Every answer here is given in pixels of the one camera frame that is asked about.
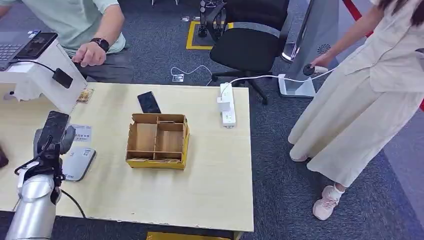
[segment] white power cable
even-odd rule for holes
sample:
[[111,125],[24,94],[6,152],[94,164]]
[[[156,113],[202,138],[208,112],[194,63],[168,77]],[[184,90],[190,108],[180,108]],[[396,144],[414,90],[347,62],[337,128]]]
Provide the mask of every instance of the white power cable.
[[[204,67],[209,73],[210,73],[210,76],[212,76],[212,72],[211,72],[211,70],[209,70],[209,68],[207,67],[207,66],[205,66],[205,65],[200,65],[200,66],[198,66],[198,67],[196,67],[196,69],[194,69],[193,71],[191,71],[191,72],[185,72],[185,71],[183,71],[183,70],[181,70],[181,69],[179,69],[178,67],[176,67],[176,66],[173,66],[173,67],[171,67],[171,75],[173,76],[173,77],[176,77],[177,75],[176,74],[173,74],[173,72],[172,72],[172,70],[174,70],[174,69],[176,69],[176,70],[178,70],[178,71],[180,71],[180,72],[182,72],[183,74],[187,74],[187,75],[189,75],[189,74],[192,74],[192,73],[194,73],[194,72],[196,72],[199,68],[201,68],[201,67]],[[212,79],[210,79],[210,81],[206,84],[206,86],[208,86],[210,83],[212,82]]]
[[[318,79],[318,78],[320,78],[320,77],[322,77],[322,76],[324,76],[324,75],[327,75],[327,74],[331,73],[332,71],[336,70],[336,68],[338,68],[338,67],[339,67],[339,66],[337,66],[337,67],[335,67],[335,68],[333,68],[333,69],[331,69],[331,70],[329,70],[329,71],[327,71],[327,72],[324,72],[323,74],[320,74],[320,75],[318,75],[318,76],[316,76],[316,77],[308,78],[308,79],[306,79],[306,80],[304,80],[304,81],[294,80],[294,79],[285,78],[285,77],[284,77],[284,78],[282,78],[282,79],[284,79],[284,80],[288,80],[288,81],[292,81],[292,82],[296,82],[296,83],[304,83],[304,82],[307,82],[307,81],[312,81],[312,80]],[[277,79],[279,79],[280,77],[278,77],[278,76],[274,76],[274,75],[262,75],[262,76],[241,77],[241,78],[234,79],[234,80],[230,81],[229,83],[227,83],[227,85],[223,88],[223,90],[221,91],[221,98],[223,97],[223,92],[225,91],[225,89],[226,89],[229,85],[231,85],[232,83],[234,83],[234,82],[236,82],[236,81],[239,81],[239,80],[246,80],[246,79],[260,79],[260,78],[277,78]]]

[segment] black watch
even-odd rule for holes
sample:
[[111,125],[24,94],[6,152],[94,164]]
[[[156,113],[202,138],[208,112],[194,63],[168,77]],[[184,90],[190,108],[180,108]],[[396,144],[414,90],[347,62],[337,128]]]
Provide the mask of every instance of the black watch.
[[96,44],[104,50],[105,53],[109,51],[109,42],[104,40],[103,38],[93,38],[90,42],[95,42]]

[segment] woman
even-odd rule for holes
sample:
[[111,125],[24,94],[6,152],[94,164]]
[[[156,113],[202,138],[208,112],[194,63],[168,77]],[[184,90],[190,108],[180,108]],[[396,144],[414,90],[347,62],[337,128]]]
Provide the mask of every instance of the woman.
[[415,114],[424,98],[424,0],[371,0],[373,8],[327,53],[312,62],[327,66],[339,53],[374,33],[322,85],[288,140],[296,162],[335,182],[312,212],[326,220],[365,166]]

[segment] long skirt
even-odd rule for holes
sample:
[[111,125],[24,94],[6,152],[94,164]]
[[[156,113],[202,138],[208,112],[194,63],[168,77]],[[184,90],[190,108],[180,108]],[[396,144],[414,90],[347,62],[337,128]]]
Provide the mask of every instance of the long skirt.
[[341,65],[324,82],[291,130],[292,159],[349,187],[416,113],[421,92],[376,92],[370,69],[349,75]]

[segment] light green shirt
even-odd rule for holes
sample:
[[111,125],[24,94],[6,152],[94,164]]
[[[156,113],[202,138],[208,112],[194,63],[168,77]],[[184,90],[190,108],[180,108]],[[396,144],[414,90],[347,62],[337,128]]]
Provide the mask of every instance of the light green shirt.
[[[16,0],[0,0],[0,6],[9,6]],[[119,4],[117,0],[22,0],[49,28],[58,34],[60,45],[74,56],[82,44],[96,34],[106,8]],[[122,33],[111,44],[108,53],[117,53],[125,47]]]

